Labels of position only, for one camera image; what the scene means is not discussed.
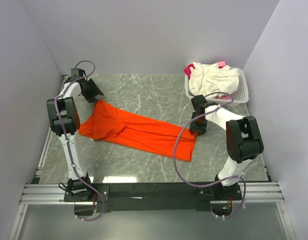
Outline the orange t shirt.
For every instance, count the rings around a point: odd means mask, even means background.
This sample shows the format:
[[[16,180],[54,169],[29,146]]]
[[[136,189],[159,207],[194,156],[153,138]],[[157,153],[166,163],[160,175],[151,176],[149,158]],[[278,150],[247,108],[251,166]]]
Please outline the orange t shirt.
[[[196,137],[182,127],[116,108],[99,100],[92,115],[80,126],[79,134],[95,141],[106,141],[137,150],[190,162]]]

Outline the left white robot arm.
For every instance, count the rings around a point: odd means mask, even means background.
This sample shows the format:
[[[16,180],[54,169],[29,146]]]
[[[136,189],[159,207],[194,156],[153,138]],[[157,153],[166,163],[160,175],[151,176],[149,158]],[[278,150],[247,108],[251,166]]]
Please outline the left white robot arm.
[[[71,69],[63,89],[54,98],[47,100],[47,112],[51,131],[55,133],[63,147],[70,181],[86,181],[88,172],[83,165],[78,150],[78,130],[80,118],[75,100],[82,96],[88,103],[98,101],[103,93],[86,72],[78,67]]]

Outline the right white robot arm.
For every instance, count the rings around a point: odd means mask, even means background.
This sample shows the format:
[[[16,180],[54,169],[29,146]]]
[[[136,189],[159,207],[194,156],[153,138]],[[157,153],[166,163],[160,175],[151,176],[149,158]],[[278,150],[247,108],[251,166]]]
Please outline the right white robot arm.
[[[264,150],[259,127],[253,116],[241,116],[232,113],[215,103],[208,103],[203,95],[191,99],[194,112],[193,122],[189,125],[191,134],[201,136],[211,122],[225,130],[227,161],[216,176],[221,180],[213,187],[216,198],[223,200],[231,193],[230,186],[239,181],[247,165]]]

